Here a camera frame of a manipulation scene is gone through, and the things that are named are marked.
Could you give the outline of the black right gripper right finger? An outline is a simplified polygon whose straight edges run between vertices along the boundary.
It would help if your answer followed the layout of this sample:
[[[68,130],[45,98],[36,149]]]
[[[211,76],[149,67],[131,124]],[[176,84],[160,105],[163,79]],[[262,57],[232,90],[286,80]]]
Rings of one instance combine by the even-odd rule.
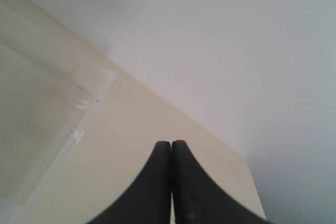
[[[222,190],[183,140],[171,147],[171,192],[176,223],[268,223]]]

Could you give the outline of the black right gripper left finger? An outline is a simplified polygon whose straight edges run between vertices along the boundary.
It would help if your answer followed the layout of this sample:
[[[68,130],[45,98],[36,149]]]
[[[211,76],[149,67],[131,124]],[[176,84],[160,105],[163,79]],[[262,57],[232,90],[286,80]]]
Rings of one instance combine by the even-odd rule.
[[[156,142],[131,185],[90,223],[170,223],[171,145]]]

